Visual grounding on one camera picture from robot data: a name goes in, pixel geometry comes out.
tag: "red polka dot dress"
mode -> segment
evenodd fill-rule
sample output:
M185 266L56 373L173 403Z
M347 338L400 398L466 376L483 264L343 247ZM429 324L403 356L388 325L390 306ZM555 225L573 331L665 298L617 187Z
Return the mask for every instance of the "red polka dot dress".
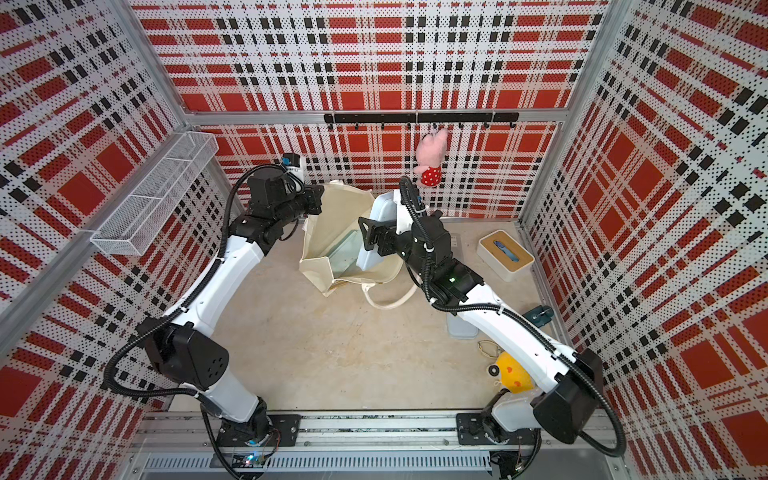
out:
M440 185L440 180L442 179L442 168L428 168L423 174L422 174L422 183L426 187L437 187Z

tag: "red plaid wall panel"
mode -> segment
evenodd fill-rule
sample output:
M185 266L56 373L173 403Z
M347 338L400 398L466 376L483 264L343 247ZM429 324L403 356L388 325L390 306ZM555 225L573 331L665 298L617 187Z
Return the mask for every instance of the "red plaid wall panel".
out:
M608 1L131 0L190 111L556 108Z
M768 2L637 1L531 229L647 478L768 476Z
M449 130L442 182L423 188L432 208L457 217L514 218L528 196L555 133L554 122L444 124ZM355 127L326 125L216 125L217 159L232 183L256 164L274 162L283 152L309 158L305 180L345 184L382 194L394 190L402 175L416 180L412 156L426 124ZM250 199L247 188L240 192Z
M103 370L147 316L157 317L195 281L217 249L221 194L204 173L142 257L94 255L0 366L0 477L104 478L117 472L148 409L165 398L129 399L103 386ZM136 349L121 383L172 382Z
M0 309L175 127L103 2L0 8Z

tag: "tissue box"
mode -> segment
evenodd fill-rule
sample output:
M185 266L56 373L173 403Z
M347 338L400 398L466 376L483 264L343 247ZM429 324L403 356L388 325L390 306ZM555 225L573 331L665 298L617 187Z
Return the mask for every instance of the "tissue box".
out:
M496 241L501 242L518 258L518 261L512 260L495 244ZM504 230L496 230L481 238L478 242L478 256L505 282L511 282L516 273L530 270L531 265L533 265L533 255Z

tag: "wire mesh basket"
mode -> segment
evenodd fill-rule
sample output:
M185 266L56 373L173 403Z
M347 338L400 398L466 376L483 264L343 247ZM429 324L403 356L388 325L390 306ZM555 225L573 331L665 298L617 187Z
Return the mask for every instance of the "wire mesh basket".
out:
M212 134L182 134L91 237L110 255L144 255L182 196L219 147Z

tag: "white robot arm segment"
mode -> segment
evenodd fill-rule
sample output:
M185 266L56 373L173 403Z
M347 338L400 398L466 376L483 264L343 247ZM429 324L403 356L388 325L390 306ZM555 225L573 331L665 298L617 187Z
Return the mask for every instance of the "white robot arm segment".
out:
M219 265L219 270L217 270L214 278L210 279L210 282L189 306L189 309L176 317L173 323L184 325L190 322L194 325L195 330L210 338L214 334L214 329L216 329L216 324L224 307L227 306L246 275L263 258L264 253L256 242L248 242L247 238L234 235L229 237L227 252L224 254L223 262ZM203 280L205 274L208 273L214 261L215 259L208 263L205 270L200 273L195 283L190 286L179 301L166 310L166 315L173 312L189 297Z

